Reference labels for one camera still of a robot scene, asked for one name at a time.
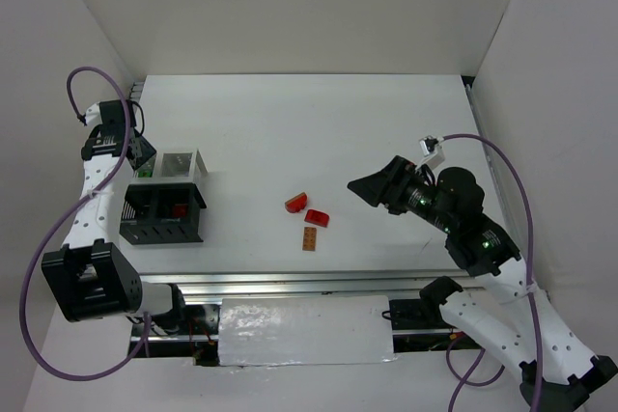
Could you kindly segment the green square lego brick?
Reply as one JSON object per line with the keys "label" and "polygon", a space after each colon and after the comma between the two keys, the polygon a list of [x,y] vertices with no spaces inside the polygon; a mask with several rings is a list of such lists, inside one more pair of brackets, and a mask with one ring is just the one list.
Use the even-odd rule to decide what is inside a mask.
{"label": "green square lego brick", "polygon": [[153,170],[152,169],[140,169],[137,172],[137,177],[139,178],[151,178],[153,176]]}

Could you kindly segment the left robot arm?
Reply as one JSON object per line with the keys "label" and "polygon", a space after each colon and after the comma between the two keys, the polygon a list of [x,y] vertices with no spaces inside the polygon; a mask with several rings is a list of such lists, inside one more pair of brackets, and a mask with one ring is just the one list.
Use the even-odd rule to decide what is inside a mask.
{"label": "left robot arm", "polygon": [[71,215],[61,248],[43,255],[42,273],[69,322],[149,314],[156,334],[176,335],[185,323],[181,291],[143,282],[120,250],[126,191],[148,146],[135,134],[131,103],[96,103],[85,120],[92,129],[81,149],[85,202]]}

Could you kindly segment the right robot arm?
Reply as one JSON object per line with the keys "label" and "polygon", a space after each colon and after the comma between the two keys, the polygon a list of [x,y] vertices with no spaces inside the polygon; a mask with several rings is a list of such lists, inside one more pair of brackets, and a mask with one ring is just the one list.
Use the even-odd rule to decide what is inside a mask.
{"label": "right robot arm", "polygon": [[461,285],[439,277],[420,291],[424,314],[463,331],[519,382],[537,411],[575,411],[617,373],[614,361],[582,343],[528,283],[520,250],[483,211],[485,193],[466,169],[450,167],[432,180],[401,156],[370,176],[352,180],[351,192],[389,213],[411,212],[446,234],[456,266],[487,291],[509,319],[504,324],[478,308]]}

